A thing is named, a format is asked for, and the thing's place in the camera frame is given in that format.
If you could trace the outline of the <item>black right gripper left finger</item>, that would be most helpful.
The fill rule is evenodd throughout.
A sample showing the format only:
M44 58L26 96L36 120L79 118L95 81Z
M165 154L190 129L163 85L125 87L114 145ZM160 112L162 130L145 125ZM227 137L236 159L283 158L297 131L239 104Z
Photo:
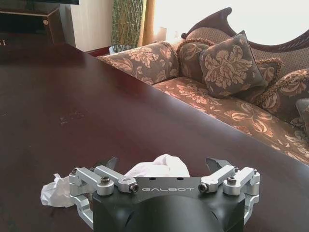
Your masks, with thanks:
M136 193L139 185L133 177L127 177L114 170L118 161L112 157L106 163L98 163L91 168L75 168L69 174L70 199L77 207L79 217L88 225L94 225L93 211L86 194L97 192L100 196L110 196L114 187L122 193Z

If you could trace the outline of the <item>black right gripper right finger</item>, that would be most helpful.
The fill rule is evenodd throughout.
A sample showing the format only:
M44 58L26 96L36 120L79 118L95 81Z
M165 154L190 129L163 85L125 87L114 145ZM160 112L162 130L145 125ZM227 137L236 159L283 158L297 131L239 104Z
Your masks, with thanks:
M244 219L246 224L252 215L253 206L259 202L260 174L250 167L239 169L226 160L206 158L211 174L200 179L198 190L201 194L216 193L222 188L227 196L244 194Z

